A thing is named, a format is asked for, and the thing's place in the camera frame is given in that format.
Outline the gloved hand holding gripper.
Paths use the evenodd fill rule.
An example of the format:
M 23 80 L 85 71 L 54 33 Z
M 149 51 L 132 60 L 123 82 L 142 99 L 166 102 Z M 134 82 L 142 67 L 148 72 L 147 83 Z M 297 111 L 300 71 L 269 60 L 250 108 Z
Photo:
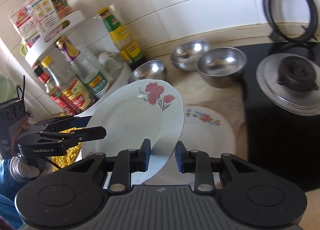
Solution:
M 27 183 L 33 178 L 37 178 L 40 171 L 35 166 L 22 162 L 21 159 L 13 157 L 9 164 L 10 175 L 20 183 Z

